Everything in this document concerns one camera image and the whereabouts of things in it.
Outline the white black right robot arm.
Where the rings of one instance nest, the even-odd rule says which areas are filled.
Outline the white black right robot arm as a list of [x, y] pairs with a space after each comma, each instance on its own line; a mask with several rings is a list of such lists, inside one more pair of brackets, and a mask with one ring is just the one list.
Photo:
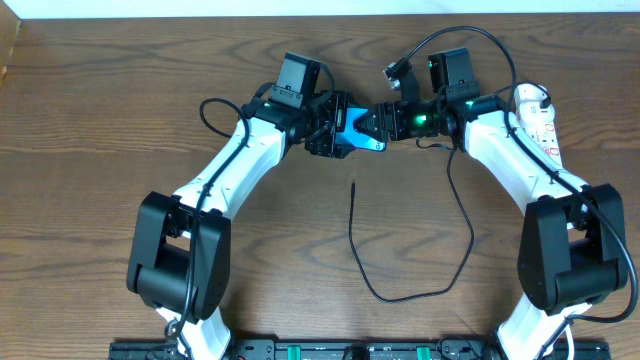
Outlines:
[[522, 297], [484, 349], [487, 359], [541, 359], [575, 321], [590, 319], [593, 305], [631, 290], [624, 317], [638, 303], [639, 279], [624, 237], [622, 199], [610, 185], [591, 186], [568, 172], [541, 146], [511, 97], [482, 94], [464, 48], [429, 58], [435, 96], [424, 100], [407, 58], [385, 71], [399, 101], [358, 118], [355, 129], [376, 140], [444, 135], [455, 150], [483, 164], [524, 215], [517, 272]]

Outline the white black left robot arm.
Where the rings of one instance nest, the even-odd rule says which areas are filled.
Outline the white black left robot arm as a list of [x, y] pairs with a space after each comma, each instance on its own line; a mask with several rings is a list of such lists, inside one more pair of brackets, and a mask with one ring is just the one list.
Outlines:
[[231, 225], [261, 178], [293, 145], [342, 158], [333, 143], [358, 107], [349, 92], [321, 92], [298, 105], [265, 99], [230, 107], [227, 144], [171, 195], [150, 192], [139, 206], [126, 286], [165, 320], [165, 335], [187, 359], [220, 359], [231, 342], [220, 302], [230, 278]]

